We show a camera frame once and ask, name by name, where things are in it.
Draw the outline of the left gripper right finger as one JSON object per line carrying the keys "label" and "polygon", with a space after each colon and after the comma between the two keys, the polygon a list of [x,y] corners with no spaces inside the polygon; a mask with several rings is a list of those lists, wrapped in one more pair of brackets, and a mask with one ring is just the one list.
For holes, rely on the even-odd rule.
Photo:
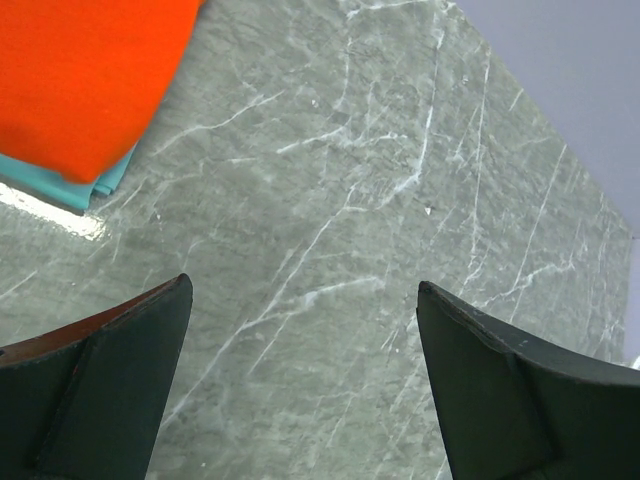
{"label": "left gripper right finger", "polygon": [[416,314],[453,478],[638,478],[637,370],[557,346],[431,282]]}

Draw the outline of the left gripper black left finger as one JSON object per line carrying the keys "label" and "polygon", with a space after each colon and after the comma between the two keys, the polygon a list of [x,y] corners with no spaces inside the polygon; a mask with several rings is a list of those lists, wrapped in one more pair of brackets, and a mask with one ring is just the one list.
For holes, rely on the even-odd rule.
{"label": "left gripper black left finger", "polygon": [[2,478],[144,478],[192,304],[181,274],[2,347]]}

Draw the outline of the orange t-shirt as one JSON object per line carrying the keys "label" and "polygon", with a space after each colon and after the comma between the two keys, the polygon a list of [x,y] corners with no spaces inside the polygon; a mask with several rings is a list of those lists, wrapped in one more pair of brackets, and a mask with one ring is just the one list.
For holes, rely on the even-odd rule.
{"label": "orange t-shirt", "polygon": [[144,135],[203,5],[2,2],[2,154],[96,180]]}

